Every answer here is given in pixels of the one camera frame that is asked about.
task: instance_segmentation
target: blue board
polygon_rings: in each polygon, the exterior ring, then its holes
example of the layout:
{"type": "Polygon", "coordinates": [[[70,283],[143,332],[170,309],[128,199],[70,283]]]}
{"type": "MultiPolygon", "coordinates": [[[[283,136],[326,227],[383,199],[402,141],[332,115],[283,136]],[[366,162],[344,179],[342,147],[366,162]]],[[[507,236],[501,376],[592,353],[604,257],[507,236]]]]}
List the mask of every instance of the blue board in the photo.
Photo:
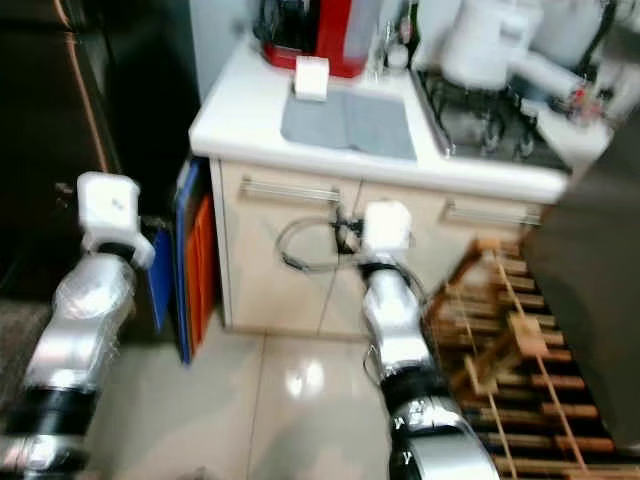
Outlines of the blue board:
{"type": "Polygon", "coordinates": [[[158,231],[153,239],[156,256],[153,264],[147,270],[147,283],[153,310],[153,321],[156,332],[164,326],[164,319],[169,311],[169,303],[173,294],[173,242],[169,230],[158,231]]]}
{"type": "Polygon", "coordinates": [[[187,275],[186,249],[191,226],[188,224],[189,203],[193,195],[196,180],[200,172],[200,163],[191,162],[189,171],[176,198],[176,260],[178,281],[178,337],[182,362],[191,363],[189,335],[189,314],[187,311],[187,275]]]}

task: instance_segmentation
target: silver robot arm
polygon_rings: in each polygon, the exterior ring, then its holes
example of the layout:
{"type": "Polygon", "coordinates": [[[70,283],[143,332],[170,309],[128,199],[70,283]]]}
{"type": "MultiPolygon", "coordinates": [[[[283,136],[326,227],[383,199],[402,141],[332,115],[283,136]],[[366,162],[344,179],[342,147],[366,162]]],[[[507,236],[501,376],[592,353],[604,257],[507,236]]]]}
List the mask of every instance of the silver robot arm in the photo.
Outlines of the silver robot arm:
{"type": "Polygon", "coordinates": [[[364,317],[390,415],[390,479],[498,480],[422,334],[424,306],[401,267],[410,227],[401,203],[369,204],[359,262],[367,285],[364,317]]]}
{"type": "Polygon", "coordinates": [[[51,320],[9,412],[1,478],[74,478],[88,461],[84,436],[133,308],[134,267],[148,267],[154,256],[139,231],[138,193],[126,177],[78,179],[86,253],[56,290],[51,320]]]}

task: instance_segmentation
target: bottle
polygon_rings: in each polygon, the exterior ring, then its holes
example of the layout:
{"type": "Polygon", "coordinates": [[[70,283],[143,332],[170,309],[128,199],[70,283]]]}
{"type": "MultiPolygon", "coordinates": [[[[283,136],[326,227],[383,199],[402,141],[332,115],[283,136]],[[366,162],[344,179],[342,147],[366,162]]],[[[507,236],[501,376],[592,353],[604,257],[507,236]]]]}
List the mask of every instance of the bottle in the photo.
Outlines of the bottle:
{"type": "Polygon", "coordinates": [[[398,26],[400,43],[409,50],[409,58],[418,48],[420,35],[418,34],[418,0],[407,0],[403,8],[398,26]]]}

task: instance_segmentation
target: metal bar handle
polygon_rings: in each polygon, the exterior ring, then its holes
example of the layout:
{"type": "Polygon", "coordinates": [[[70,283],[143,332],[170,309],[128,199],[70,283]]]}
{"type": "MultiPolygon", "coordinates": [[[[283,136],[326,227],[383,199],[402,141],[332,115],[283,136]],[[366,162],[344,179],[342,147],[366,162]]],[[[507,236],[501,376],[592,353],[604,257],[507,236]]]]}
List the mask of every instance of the metal bar handle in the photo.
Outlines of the metal bar handle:
{"type": "Polygon", "coordinates": [[[525,215],[511,215],[500,212],[487,212],[473,208],[459,208],[454,200],[448,200],[444,216],[456,220],[470,220],[478,223],[506,223],[515,225],[540,226],[540,215],[527,212],[525,215]]]}
{"type": "Polygon", "coordinates": [[[250,177],[243,177],[240,191],[276,197],[298,198],[318,202],[339,203],[340,190],[321,190],[316,188],[279,185],[277,183],[256,182],[250,177]]]}

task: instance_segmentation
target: white floor tile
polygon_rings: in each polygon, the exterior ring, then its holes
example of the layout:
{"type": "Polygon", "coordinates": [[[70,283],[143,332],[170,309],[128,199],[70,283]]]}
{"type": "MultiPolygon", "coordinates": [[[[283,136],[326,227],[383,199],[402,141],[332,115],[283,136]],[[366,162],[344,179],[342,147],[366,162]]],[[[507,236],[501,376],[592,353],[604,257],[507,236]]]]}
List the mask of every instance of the white floor tile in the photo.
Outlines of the white floor tile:
{"type": "Polygon", "coordinates": [[[267,337],[249,478],[387,478],[387,417],[362,369],[365,349],[267,337]]]}
{"type": "Polygon", "coordinates": [[[169,345],[123,349],[89,435],[103,478],[246,478],[263,338],[211,323],[190,368],[169,345]]]}

